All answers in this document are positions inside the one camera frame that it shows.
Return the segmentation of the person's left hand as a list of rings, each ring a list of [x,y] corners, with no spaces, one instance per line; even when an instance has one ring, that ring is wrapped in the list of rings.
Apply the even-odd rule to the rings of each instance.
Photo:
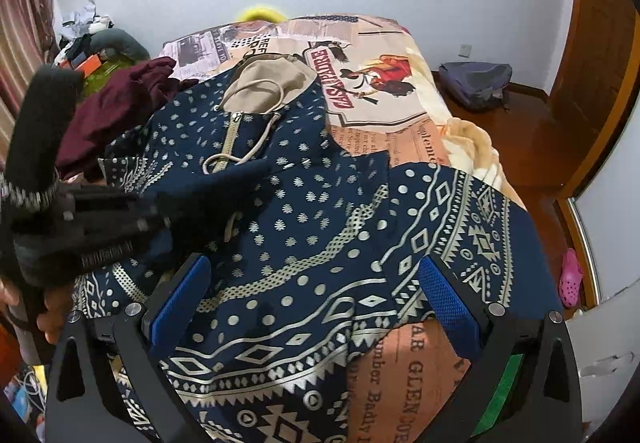
[[[73,283],[44,290],[43,304],[46,311],[39,314],[37,325],[50,345],[58,343],[66,317],[74,307],[73,290]],[[20,305],[20,290],[9,279],[1,279],[0,295],[1,313],[3,315],[8,314],[8,307],[18,307]]]

